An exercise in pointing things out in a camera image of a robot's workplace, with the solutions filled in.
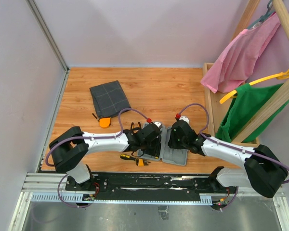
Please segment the orange black pliers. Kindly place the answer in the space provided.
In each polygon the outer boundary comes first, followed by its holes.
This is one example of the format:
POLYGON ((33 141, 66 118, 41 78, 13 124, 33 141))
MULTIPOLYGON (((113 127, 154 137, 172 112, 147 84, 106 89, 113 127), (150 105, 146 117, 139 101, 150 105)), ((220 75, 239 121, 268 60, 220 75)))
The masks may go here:
POLYGON ((138 122, 137 124, 135 124, 134 122, 131 123, 130 130, 136 131, 136 130, 140 130, 141 128, 142 128, 142 125, 140 122, 138 122))

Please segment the grey plastic tool case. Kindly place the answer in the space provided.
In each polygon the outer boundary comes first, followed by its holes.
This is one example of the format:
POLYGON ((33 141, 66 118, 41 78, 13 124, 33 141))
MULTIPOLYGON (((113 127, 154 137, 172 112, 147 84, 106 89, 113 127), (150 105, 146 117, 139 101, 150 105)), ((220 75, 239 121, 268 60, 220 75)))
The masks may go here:
POLYGON ((187 163, 188 150, 186 149, 172 149, 168 146, 170 140, 171 128, 161 125, 161 139, 157 149, 148 149, 146 151, 138 150, 136 153, 137 157, 144 158, 150 161, 162 161, 164 163, 185 166, 187 163))

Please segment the black yellow thick screwdriver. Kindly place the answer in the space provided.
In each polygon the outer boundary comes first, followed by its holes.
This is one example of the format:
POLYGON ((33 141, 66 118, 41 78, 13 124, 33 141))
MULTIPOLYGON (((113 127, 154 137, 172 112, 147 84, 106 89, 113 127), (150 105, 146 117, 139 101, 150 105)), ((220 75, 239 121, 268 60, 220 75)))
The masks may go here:
POLYGON ((138 161, 139 160, 137 157, 129 156, 126 154, 121 154, 120 158, 123 160, 131 160, 131 161, 138 161))

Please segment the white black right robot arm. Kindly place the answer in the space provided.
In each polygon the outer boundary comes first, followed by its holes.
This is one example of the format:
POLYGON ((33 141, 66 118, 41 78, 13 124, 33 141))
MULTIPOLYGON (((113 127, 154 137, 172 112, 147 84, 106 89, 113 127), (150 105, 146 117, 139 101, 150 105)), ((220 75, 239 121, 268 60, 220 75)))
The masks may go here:
POLYGON ((213 171, 213 177, 208 182, 215 193, 225 187, 249 187, 266 198, 273 198, 288 176, 286 166, 267 146, 244 147, 206 133, 196 134, 184 120, 172 125, 168 146, 236 165, 237 169, 218 167, 213 171))

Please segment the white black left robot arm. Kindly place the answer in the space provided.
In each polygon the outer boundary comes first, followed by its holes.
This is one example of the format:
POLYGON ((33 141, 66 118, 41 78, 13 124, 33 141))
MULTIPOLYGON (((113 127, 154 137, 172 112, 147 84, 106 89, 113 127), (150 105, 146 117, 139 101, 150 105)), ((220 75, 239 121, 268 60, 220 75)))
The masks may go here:
POLYGON ((83 163, 84 156, 110 151, 157 151, 160 149, 161 130, 160 122, 109 134, 88 133, 75 126, 50 143, 50 153, 47 154, 45 162, 49 165, 51 157, 55 171, 67 174, 67 190, 93 191, 97 181, 88 165, 83 163))

